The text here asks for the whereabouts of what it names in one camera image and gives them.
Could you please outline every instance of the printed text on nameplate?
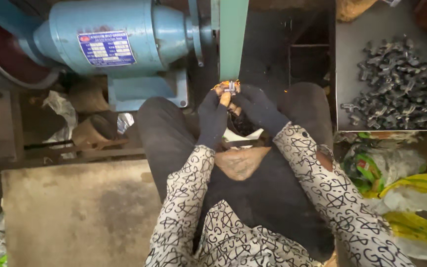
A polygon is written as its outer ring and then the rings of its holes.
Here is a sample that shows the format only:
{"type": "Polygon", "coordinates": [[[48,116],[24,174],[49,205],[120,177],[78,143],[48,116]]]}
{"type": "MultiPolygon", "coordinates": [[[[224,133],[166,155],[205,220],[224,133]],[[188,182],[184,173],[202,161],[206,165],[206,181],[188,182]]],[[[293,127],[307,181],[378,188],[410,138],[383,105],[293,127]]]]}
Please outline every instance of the printed text on nameplate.
{"type": "Polygon", "coordinates": [[[81,33],[77,37],[85,57],[94,66],[111,67],[136,63],[124,30],[81,33]]]}

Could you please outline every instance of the blue electric motor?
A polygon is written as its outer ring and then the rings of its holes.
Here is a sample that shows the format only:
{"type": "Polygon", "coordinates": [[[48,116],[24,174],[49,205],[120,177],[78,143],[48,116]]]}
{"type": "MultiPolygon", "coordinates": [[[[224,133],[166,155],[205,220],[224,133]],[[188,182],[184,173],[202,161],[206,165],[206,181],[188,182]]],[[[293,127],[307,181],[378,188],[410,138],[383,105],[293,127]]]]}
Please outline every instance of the blue electric motor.
{"type": "MultiPolygon", "coordinates": [[[[31,36],[12,33],[42,66],[63,64],[81,75],[106,74],[115,111],[137,110],[158,95],[184,107],[187,72],[182,58],[195,49],[202,66],[201,44],[212,42],[210,25],[199,25],[194,5],[194,14],[186,17],[152,0],[63,1],[31,36]]],[[[5,23],[11,24],[0,18],[0,26],[11,32],[5,23]]]]}

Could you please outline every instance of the finger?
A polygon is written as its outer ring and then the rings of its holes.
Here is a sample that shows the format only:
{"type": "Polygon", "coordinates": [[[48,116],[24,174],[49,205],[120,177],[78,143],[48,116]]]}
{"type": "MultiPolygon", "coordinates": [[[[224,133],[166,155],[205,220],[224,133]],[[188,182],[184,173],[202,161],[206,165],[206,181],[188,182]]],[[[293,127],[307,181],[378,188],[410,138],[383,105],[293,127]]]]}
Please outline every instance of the finger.
{"type": "Polygon", "coordinates": [[[230,99],[232,98],[232,94],[230,92],[223,93],[220,97],[220,104],[227,107],[230,104],[230,99]]]}
{"type": "Polygon", "coordinates": [[[201,108],[215,110],[218,106],[219,99],[215,90],[210,90],[205,96],[202,104],[200,104],[201,108]]]}

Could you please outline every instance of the grinder wheel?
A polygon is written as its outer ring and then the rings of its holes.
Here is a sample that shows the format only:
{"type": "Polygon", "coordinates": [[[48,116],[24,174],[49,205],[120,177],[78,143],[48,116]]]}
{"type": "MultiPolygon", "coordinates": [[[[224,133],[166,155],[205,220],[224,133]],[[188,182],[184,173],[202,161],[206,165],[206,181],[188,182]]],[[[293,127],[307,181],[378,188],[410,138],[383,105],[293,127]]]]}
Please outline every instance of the grinder wheel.
{"type": "Polygon", "coordinates": [[[19,47],[17,38],[0,26],[0,73],[29,89],[45,89],[59,77],[59,68],[46,68],[33,62],[19,47]]]}

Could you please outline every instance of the worker's hand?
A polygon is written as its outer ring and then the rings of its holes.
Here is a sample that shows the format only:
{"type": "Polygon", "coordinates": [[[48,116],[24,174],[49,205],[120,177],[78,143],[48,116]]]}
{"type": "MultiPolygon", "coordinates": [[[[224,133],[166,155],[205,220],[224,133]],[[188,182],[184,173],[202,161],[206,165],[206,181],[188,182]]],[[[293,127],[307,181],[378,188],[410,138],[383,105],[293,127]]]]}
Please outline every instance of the worker's hand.
{"type": "Polygon", "coordinates": [[[257,87],[241,85],[241,93],[234,96],[233,102],[241,107],[252,123],[265,129],[271,136],[276,136],[289,122],[257,87]]]}
{"type": "Polygon", "coordinates": [[[198,145],[215,150],[227,129],[227,107],[220,104],[215,92],[211,90],[199,107],[200,136],[198,145]]]}

